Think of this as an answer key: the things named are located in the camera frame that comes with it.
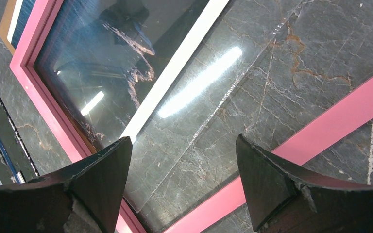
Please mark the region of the pink wooden photo frame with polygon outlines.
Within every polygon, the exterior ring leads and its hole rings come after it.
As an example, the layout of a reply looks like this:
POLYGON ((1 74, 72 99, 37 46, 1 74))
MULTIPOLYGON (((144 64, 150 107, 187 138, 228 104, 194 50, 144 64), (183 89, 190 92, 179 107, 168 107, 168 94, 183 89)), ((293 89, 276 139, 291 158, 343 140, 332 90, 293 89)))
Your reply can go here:
POLYGON ((239 134, 315 171, 373 184, 373 0, 300 2, 227 89, 179 170, 140 211, 124 192, 119 232, 249 231, 239 134))

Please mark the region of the seascape photo print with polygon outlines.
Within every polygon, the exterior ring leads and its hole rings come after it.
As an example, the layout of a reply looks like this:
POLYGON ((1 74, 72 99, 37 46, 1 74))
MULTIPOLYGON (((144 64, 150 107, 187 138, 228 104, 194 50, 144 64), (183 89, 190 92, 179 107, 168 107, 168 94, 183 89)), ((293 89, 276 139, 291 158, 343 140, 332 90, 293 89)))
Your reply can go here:
POLYGON ((225 0, 17 0, 10 68, 69 156, 135 138, 225 0))

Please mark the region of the brown fibreboard backing panel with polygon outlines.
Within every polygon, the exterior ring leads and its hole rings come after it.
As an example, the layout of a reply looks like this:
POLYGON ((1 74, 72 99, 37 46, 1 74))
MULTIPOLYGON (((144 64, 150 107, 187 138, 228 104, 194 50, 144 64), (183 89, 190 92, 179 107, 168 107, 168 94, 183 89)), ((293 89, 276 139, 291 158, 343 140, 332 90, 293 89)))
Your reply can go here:
POLYGON ((10 51, 10 53, 13 55, 15 52, 15 48, 12 46, 12 44, 7 39, 7 35, 9 33, 9 27, 12 20, 13 12, 15 9, 16 0, 8 0, 2 20, 0 22, 0 38, 2 39, 5 47, 10 51))

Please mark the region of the clear glass pane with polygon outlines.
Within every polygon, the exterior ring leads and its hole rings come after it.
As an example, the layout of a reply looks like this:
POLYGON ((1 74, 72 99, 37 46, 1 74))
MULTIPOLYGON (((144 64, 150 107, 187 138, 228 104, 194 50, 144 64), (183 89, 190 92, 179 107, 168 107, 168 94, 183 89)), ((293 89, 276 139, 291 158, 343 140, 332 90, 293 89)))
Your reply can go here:
POLYGON ((233 82, 271 42, 299 0, 227 0, 227 5, 131 138, 134 154, 125 195, 140 211, 170 172, 178 171, 206 120, 233 82))

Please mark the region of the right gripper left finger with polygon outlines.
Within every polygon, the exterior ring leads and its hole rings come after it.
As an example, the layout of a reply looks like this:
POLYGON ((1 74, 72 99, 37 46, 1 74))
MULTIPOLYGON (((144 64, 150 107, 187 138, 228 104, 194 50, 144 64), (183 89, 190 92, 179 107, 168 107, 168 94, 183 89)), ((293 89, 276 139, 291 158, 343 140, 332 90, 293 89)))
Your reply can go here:
POLYGON ((119 217, 132 156, 132 142, 122 137, 99 152, 55 172, 29 181, 39 187, 60 188, 45 199, 55 210, 49 223, 37 228, 48 233, 113 233, 119 217))

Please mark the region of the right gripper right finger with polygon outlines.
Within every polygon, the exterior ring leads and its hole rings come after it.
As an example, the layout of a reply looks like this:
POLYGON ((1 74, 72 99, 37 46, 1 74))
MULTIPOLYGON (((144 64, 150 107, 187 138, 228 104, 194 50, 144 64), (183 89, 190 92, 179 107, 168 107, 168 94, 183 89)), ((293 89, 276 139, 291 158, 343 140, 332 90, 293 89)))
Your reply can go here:
POLYGON ((325 176, 236 139, 236 156, 257 233, 373 233, 369 186, 325 176))

